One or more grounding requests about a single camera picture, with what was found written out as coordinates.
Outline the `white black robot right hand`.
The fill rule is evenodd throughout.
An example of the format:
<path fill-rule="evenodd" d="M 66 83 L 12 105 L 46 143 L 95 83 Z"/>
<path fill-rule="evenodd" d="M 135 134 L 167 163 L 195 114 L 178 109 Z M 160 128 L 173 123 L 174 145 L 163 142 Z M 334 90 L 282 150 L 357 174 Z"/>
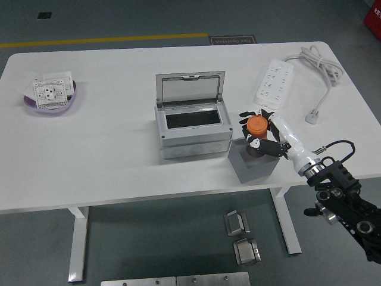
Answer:
<path fill-rule="evenodd" d="M 277 113 L 263 109 L 239 115 L 242 132 L 249 148 L 261 154 L 290 159 L 299 176 L 306 178 L 324 169 L 321 160 L 305 149 L 302 141 Z"/>

